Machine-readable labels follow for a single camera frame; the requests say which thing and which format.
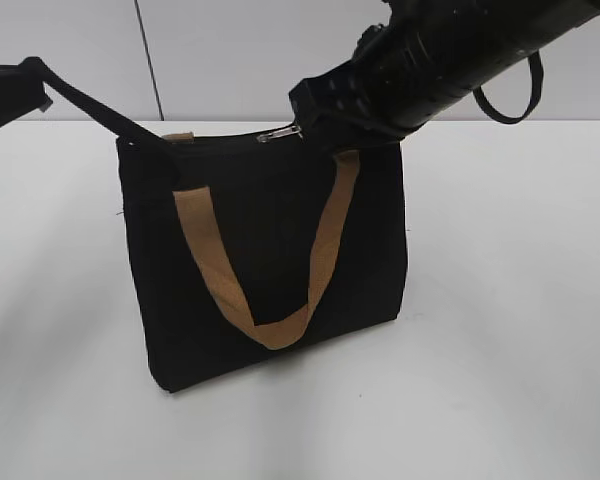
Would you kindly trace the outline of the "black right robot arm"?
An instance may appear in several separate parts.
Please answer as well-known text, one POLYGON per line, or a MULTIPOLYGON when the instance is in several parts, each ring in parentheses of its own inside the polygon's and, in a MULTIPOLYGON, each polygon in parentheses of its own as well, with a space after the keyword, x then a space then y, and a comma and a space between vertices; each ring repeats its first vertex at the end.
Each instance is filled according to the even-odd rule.
POLYGON ((538 105, 541 48, 600 16, 600 1, 392 1, 387 24, 369 26, 352 56, 301 80, 290 92, 292 130, 329 149, 399 142, 436 115, 473 96, 499 113, 482 87, 511 66, 529 64, 526 108, 538 105))

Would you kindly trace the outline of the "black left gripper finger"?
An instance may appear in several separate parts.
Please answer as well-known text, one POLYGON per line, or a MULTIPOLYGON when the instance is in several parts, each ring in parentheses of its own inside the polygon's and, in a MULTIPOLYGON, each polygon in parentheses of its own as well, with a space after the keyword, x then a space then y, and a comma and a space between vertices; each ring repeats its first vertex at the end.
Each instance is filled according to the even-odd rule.
POLYGON ((0 79, 0 128, 36 109, 45 111, 52 103, 41 81, 0 79))
POLYGON ((39 72, 35 63, 23 61, 17 65, 0 65, 0 81, 14 82, 43 82, 44 76, 39 72))

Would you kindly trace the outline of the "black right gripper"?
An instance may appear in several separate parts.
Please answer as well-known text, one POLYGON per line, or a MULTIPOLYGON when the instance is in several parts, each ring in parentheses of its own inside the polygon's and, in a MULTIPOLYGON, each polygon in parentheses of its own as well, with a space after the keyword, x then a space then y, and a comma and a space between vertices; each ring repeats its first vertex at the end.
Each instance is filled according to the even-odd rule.
POLYGON ((415 25, 373 25, 351 59, 290 92, 303 140, 325 150, 399 143, 460 100, 415 25))

